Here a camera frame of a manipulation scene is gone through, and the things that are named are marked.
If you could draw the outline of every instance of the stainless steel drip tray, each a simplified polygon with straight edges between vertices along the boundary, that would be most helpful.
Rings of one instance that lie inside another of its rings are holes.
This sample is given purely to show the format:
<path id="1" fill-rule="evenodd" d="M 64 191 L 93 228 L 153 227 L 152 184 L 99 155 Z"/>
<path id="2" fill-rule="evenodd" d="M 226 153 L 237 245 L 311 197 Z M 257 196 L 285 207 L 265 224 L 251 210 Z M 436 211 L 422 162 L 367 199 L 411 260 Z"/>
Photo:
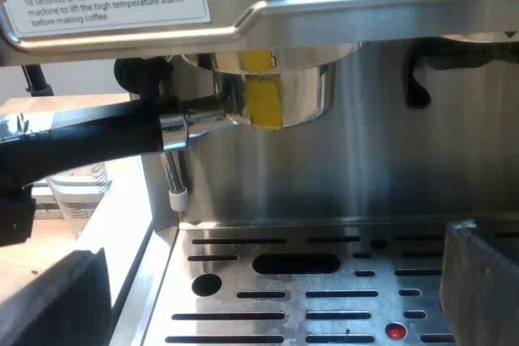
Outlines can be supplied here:
<path id="1" fill-rule="evenodd" d="M 182 230 L 144 345 L 453 345 L 443 243 L 442 224 Z"/>

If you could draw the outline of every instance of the black handle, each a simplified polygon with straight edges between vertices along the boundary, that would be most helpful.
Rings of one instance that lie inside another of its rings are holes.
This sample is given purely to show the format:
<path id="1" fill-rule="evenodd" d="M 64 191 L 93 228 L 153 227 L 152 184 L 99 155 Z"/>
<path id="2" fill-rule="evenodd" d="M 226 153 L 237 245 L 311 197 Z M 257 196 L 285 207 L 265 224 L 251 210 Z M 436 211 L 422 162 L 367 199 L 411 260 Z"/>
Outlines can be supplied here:
<path id="1" fill-rule="evenodd" d="M 56 113 L 52 129 L 0 142 L 0 194 L 64 170 L 162 149 L 161 103 Z"/>

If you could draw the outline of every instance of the black plastic part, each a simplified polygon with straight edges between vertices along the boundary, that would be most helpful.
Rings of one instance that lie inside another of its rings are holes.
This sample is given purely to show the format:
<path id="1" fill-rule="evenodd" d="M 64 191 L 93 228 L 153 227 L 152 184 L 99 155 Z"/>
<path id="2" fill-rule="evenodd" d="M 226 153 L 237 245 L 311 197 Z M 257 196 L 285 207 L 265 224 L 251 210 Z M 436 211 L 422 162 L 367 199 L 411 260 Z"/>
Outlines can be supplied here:
<path id="1" fill-rule="evenodd" d="M 471 346 L 517 344 L 517 247 L 496 241 L 466 221 L 448 226 L 444 252 L 441 307 L 454 334 L 448 341 Z"/>
<path id="2" fill-rule="evenodd" d="M 141 99 L 149 100 L 159 97 L 159 84 L 171 71 L 173 65 L 163 57 L 124 58 L 114 64 L 114 75 L 119 85 L 140 95 Z"/>
<path id="3" fill-rule="evenodd" d="M 426 109 L 432 98 L 414 77 L 414 70 L 423 58 L 436 70 L 479 68 L 492 60 L 519 63 L 518 43 L 473 43 L 444 38 L 418 40 L 410 56 L 405 102 L 412 109 Z"/>
<path id="4" fill-rule="evenodd" d="M 32 186 L 0 196 L 0 246 L 23 243 L 31 236 L 36 201 Z"/>
<path id="5" fill-rule="evenodd" d="M 32 97 L 54 96 L 52 87 L 47 84 L 47 80 L 45 80 L 41 66 L 24 65 L 22 66 L 22 70 L 24 71 L 25 79 L 28 84 L 26 91 L 29 92 Z"/>
<path id="6" fill-rule="evenodd" d="M 0 195 L 68 169 L 160 151 L 161 111 L 135 100 L 57 113 L 52 130 L 0 143 Z"/>
<path id="7" fill-rule="evenodd" d="M 73 252 L 0 305 L 0 344 L 104 346 L 110 304 L 105 252 Z"/>

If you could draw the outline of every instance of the black portafilter handle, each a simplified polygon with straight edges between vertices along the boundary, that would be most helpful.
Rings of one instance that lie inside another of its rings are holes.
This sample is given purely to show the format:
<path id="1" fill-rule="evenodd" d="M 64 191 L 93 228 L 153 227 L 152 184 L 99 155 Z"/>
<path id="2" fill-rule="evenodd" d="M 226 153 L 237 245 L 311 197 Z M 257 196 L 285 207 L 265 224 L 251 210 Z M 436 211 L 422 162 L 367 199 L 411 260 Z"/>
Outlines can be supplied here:
<path id="1" fill-rule="evenodd" d="M 118 105 L 0 118 L 0 246 L 31 236 L 32 183 L 80 166 L 163 148 L 160 116 L 178 105 L 159 100 L 173 67 L 164 58 L 117 60 L 118 82 L 143 99 Z"/>

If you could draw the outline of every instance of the oval slot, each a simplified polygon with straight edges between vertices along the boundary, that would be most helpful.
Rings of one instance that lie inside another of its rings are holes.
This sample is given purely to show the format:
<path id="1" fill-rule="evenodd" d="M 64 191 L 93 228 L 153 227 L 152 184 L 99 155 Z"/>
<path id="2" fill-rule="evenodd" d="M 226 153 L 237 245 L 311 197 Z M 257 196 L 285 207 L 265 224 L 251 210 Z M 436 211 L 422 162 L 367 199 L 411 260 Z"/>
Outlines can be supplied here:
<path id="1" fill-rule="evenodd" d="M 354 253 L 354 258 L 356 259 L 368 259 L 371 257 L 371 253 Z"/>
<path id="2" fill-rule="evenodd" d="M 398 269 L 397 276 L 441 276 L 441 269 Z"/>
<path id="3" fill-rule="evenodd" d="M 200 261 L 236 261 L 238 256 L 233 255 L 190 255 L 187 257 L 187 261 L 200 262 Z"/>
<path id="4" fill-rule="evenodd" d="M 252 267 L 261 275 L 310 275 L 333 273 L 341 261 L 334 254 L 262 254 Z"/>
<path id="5" fill-rule="evenodd" d="M 307 312 L 308 320 L 361 320 L 371 319 L 371 314 L 366 311 L 310 311 Z"/>
<path id="6" fill-rule="evenodd" d="M 236 294 L 238 299 L 282 299 L 285 291 L 244 291 Z"/>
<path id="7" fill-rule="evenodd" d="M 376 291 L 308 291 L 307 297 L 377 297 Z"/>
<path id="8" fill-rule="evenodd" d="M 357 277 L 375 277 L 375 271 L 356 271 Z"/>
<path id="9" fill-rule="evenodd" d="M 424 344 L 453 344 L 456 342 L 452 334 L 424 334 L 420 340 Z"/>
<path id="10" fill-rule="evenodd" d="M 402 253 L 403 258 L 441 258 L 444 253 L 441 251 L 430 251 L 430 252 L 404 252 Z"/>
<path id="11" fill-rule="evenodd" d="M 281 335 L 192 335 L 168 336 L 167 344 L 281 344 Z"/>
<path id="12" fill-rule="evenodd" d="M 419 289 L 401 289 L 400 291 L 398 291 L 398 293 L 400 293 L 400 296 L 405 297 L 422 295 L 422 291 Z"/>
<path id="13" fill-rule="evenodd" d="M 404 312 L 404 318 L 407 318 L 407 319 L 425 319 L 426 317 L 427 317 L 427 314 L 425 313 L 425 311 L 410 310 L 410 311 Z"/>
<path id="14" fill-rule="evenodd" d="M 194 239 L 193 245 L 247 245 L 267 243 L 288 243 L 286 238 L 204 238 Z"/>
<path id="15" fill-rule="evenodd" d="M 284 312 L 229 312 L 217 314 L 175 314 L 173 320 L 281 320 Z"/>
<path id="16" fill-rule="evenodd" d="M 309 344 L 372 344 L 375 342 L 373 335 L 309 335 Z"/>

